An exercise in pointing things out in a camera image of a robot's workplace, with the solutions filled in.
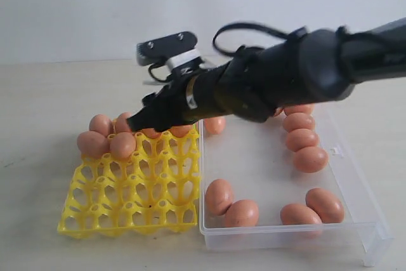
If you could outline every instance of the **egg tray cup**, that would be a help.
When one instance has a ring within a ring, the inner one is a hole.
[[[117,237],[127,231],[184,232],[197,225],[199,133],[183,138],[165,131],[157,139],[135,133],[136,150],[126,160],[110,153],[81,156],[58,223],[59,234],[77,239],[95,233]]]

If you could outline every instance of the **robotic arm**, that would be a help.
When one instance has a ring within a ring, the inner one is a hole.
[[[236,52],[218,47],[228,30],[265,32],[284,42],[264,49],[241,46]],[[213,46],[232,59],[204,67],[195,49],[197,38],[182,32],[137,45],[138,63],[163,84],[143,98],[143,108],[127,122],[133,131],[193,124],[208,117],[239,116],[265,122],[278,107],[340,101],[356,84],[406,76],[406,18],[361,33],[345,27],[283,33],[258,23],[231,23],[213,38]],[[153,70],[166,65],[165,80]]]

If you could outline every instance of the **plastic egg tray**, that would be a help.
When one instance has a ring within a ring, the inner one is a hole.
[[[184,232],[197,225],[200,152],[195,126],[183,138],[168,131],[157,139],[143,133],[134,137],[136,150],[125,161],[109,153],[101,159],[82,155],[58,224],[60,234],[115,237],[129,230]]]

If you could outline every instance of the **transparent container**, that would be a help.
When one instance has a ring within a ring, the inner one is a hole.
[[[213,251],[261,248],[324,248],[360,244],[365,250],[363,263],[374,266],[393,238],[384,216],[359,166],[342,139],[329,112],[329,104],[317,105],[313,116],[320,146],[329,153],[329,164],[322,171],[304,174],[293,168],[284,145],[284,114],[256,124],[235,116],[226,118],[220,135],[209,136],[199,124],[200,231],[206,247]],[[215,179],[224,178],[233,186],[235,201],[252,199],[259,206],[256,227],[225,228],[222,217],[212,217],[204,193]],[[323,225],[282,225],[280,210],[289,203],[305,203],[313,187],[335,193],[342,201],[346,216],[342,223]],[[322,230],[317,238],[303,232]]]

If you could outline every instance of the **table surface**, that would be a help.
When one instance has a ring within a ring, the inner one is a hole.
[[[213,253],[196,227],[153,238],[74,240],[56,224],[77,135],[97,113],[136,112],[155,88],[132,61],[0,66],[0,270],[361,270],[360,253],[262,249]],[[359,85],[334,114],[386,215],[395,240],[376,270],[405,270],[405,81]]]

